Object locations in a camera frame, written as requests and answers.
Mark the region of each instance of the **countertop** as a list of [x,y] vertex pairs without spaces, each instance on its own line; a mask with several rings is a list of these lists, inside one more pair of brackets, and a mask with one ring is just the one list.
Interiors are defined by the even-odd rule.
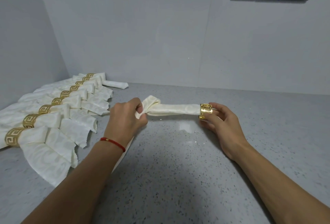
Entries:
[[[164,104],[210,101],[240,119],[249,143],[301,187],[330,205],[330,96],[130,84],[110,105],[149,95]],[[83,160],[102,137],[77,148]],[[0,222],[21,222],[53,189],[19,148],[0,151]],[[238,166],[197,116],[149,117],[107,181],[94,223],[270,223],[269,213]]]

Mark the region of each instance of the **right hand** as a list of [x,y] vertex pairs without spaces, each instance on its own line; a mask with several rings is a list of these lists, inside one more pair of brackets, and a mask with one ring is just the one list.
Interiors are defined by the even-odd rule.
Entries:
[[245,139],[238,117],[225,105],[215,102],[209,104],[213,107],[213,113],[205,113],[208,122],[200,121],[200,124],[218,136],[224,153],[229,159],[235,160],[241,147],[250,146]]

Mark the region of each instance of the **row of napkins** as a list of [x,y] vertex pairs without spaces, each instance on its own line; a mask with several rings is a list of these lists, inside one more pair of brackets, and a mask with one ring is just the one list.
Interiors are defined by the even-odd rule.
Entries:
[[0,148],[20,147],[30,166],[57,186],[78,158],[76,145],[84,148],[89,131],[96,133],[96,118],[109,113],[113,91],[103,86],[128,87],[106,80],[105,73],[73,76],[23,95],[0,111]]

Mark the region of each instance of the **gray wall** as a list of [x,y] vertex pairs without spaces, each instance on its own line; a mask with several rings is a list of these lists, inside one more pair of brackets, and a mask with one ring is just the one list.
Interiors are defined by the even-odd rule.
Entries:
[[0,0],[0,109],[68,78],[43,0]]
[[330,0],[44,0],[70,75],[330,94]]

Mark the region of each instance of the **left hand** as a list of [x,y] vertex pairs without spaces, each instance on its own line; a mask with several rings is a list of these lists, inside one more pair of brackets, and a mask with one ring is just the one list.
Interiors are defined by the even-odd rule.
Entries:
[[133,98],[125,103],[116,103],[110,108],[110,119],[104,131],[104,137],[127,147],[136,132],[148,123],[146,114],[141,115],[139,119],[135,117],[135,112],[142,113],[142,110],[139,98]]

